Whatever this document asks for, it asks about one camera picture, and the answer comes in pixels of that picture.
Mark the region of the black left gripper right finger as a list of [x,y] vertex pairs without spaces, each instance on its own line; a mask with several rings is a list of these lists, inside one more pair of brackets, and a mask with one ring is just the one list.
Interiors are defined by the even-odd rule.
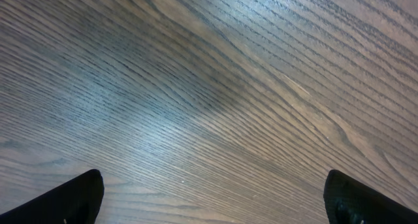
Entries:
[[417,224],[417,212],[339,170],[329,171],[323,198],[330,224]]

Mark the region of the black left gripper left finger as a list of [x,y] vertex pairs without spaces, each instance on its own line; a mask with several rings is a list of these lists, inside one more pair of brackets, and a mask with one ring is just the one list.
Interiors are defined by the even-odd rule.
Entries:
[[1,224],[95,223],[104,191],[100,171],[91,169],[1,214]]

